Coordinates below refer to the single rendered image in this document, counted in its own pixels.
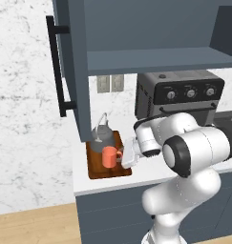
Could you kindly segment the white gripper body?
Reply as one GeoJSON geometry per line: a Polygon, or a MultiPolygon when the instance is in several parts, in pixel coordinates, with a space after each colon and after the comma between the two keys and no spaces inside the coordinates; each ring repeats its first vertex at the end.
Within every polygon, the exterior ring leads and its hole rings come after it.
{"type": "Polygon", "coordinates": [[[129,138],[124,143],[121,166],[124,169],[134,167],[141,158],[141,151],[135,137],[129,138]]]}

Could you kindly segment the orange mug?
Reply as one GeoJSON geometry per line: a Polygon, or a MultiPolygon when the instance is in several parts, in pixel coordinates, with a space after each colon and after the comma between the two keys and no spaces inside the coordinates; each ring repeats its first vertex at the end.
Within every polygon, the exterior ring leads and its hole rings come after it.
{"type": "Polygon", "coordinates": [[[102,165],[111,169],[116,166],[116,161],[122,158],[123,153],[112,146],[104,147],[102,150],[102,165]]]}

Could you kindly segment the brown wooden tray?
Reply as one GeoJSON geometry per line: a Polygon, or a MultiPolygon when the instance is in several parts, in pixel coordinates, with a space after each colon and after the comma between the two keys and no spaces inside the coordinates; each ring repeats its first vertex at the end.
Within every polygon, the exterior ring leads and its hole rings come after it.
{"type": "Polygon", "coordinates": [[[86,143],[88,176],[90,179],[112,178],[120,176],[129,176],[132,174],[131,169],[124,169],[121,166],[121,157],[116,156],[116,165],[113,168],[107,169],[102,165],[102,153],[94,152],[91,148],[91,143],[86,143]]]}

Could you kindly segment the grey kettle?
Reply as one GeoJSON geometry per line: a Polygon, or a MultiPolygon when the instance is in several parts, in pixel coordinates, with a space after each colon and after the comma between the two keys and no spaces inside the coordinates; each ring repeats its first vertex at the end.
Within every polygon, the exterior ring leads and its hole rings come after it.
{"type": "Polygon", "coordinates": [[[101,153],[104,147],[115,146],[114,133],[109,127],[107,113],[103,113],[96,126],[92,130],[93,140],[90,143],[91,149],[96,153],[101,153]]]}

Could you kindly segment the slate blue cabinet door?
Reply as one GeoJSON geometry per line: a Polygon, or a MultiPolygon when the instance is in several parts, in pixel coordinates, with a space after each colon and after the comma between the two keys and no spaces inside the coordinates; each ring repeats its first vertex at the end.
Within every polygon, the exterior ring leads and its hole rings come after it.
{"type": "Polygon", "coordinates": [[[72,102],[81,142],[90,141],[91,113],[84,0],[53,0],[55,24],[69,28],[58,35],[62,74],[72,102]]]}

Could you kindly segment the slate blue base cabinets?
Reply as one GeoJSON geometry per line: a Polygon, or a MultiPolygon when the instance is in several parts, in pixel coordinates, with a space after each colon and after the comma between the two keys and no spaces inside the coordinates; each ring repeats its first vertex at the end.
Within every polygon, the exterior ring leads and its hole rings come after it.
{"type": "MultiPolygon", "coordinates": [[[[153,226],[141,205],[144,186],[76,199],[81,244],[140,244],[153,226]]],[[[189,244],[232,234],[232,173],[221,175],[221,189],[181,222],[189,244]]]]}

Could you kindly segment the black toaster oven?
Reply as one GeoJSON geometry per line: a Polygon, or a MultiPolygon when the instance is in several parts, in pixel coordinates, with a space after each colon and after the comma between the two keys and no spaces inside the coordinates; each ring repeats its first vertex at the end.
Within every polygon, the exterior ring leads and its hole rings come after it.
{"type": "Polygon", "coordinates": [[[223,87],[224,80],[207,70],[139,73],[135,116],[188,112],[200,126],[211,125],[223,87]]]}

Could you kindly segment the grey wall outlet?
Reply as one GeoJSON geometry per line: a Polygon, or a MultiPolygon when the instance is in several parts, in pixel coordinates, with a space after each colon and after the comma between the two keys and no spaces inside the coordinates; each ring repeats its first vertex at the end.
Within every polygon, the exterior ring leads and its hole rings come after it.
{"type": "Polygon", "coordinates": [[[109,92],[110,91],[110,76],[109,75],[100,75],[97,78],[97,92],[109,92]]]}
{"type": "Polygon", "coordinates": [[[112,76],[112,92],[122,92],[124,90],[124,75],[117,74],[112,76]]]}

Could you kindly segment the slate blue wall cabinet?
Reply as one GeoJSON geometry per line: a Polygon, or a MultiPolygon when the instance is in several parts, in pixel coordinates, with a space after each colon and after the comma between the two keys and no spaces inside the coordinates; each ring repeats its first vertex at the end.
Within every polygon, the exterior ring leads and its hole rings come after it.
{"type": "Polygon", "coordinates": [[[232,68],[232,0],[84,0],[90,75],[232,68]]]}

